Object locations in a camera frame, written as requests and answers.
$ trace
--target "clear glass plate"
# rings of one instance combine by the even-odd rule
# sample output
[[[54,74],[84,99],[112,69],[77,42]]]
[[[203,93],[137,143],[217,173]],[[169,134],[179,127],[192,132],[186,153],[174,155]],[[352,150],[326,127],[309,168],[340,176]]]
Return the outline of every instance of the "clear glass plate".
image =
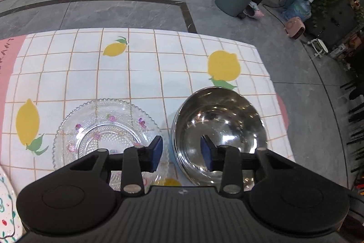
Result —
[[[141,143],[148,146],[161,131],[152,118],[139,107],[116,99],[89,101],[73,110],[63,120],[53,143],[53,165],[59,169],[86,154],[106,148],[110,154],[122,153],[126,148]],[[168,173],[167,140],[155,172],[143,172],[147,191]],[[112,171],[110,186],[120,190],[121,171]]]

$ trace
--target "yellow lemon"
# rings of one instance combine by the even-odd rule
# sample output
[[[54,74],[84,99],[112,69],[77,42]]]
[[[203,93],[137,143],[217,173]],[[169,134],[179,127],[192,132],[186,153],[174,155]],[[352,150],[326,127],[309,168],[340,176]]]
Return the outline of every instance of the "yellow lemon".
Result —
[[[105,48],[103,55],[114,57],[123,53],[125,49],[126,49],[126,43],[114,42],[109,44]]]
[[[164,179],[163,185],[167,186],[167,187],[180,187],[181,183],[176,179],[166,178],[166,179]]]
[[[235,80],[240,74],[240,63],[236,54],[215,51],[209,56],[207,72],[214,80],[226,82]]]
[[[15,126],[20,142],[25,146],[30,145],[39,130],[39,114],[30,99],[19,108]]]

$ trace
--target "gray tile floor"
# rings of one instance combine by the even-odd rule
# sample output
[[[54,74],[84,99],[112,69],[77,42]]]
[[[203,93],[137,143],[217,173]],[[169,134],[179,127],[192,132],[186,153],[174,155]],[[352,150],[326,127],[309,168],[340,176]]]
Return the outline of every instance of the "gray tile floor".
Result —
[[[0,12],[45,0],[4,0]],[[220,11],[214,0],[186,2],[198,33],[255,45],[289,118],[288,137],[297,162],[339,184],[352,184],[346,172],[356,163],[355,146],[343,145],[354,129],[348,110],[356,105],[339,86],[348,77],[329,57],[313,57],[300,41],[287,37],[282,24],[262,8],[261,20],[239,20]],[[87,1],[44,6],[0,18],[0,39],[21,34],[82,27],[136,27],[187,31],[176,6],[132,1]]]

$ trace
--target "table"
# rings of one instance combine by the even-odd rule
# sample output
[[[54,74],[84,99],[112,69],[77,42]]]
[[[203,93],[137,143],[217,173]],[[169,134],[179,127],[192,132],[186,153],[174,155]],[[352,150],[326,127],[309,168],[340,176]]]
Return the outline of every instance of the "table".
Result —
[[[219,59],[217,51],[233,54],[229,63],[238,61],[240,71],[228,69],[226,76],[226,69],[211,66],[208,58],[214,53]],[[98,98],[131,102],[156,121],[169,143],[177,109],[193,92],[213,86],[212,75],[256,108],[268,148],[294,161],[273,83],[253,45],[176,31],[88,28],[2,40],[0,53],[0,165],[17,193],[53,171],[53,139],[74,108]],[[42,135],[40,146],[26,148]],[[172,150],[168,177],[189,185]]]

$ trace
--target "white ceramic plate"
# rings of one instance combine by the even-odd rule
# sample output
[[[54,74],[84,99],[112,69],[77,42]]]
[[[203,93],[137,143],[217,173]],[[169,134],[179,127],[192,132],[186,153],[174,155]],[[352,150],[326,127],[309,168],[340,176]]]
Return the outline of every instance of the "white ceramic plate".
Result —
[[[0,242],[12,243],[23,234],[16,211],[16,195],[4,170],[0,167]]]

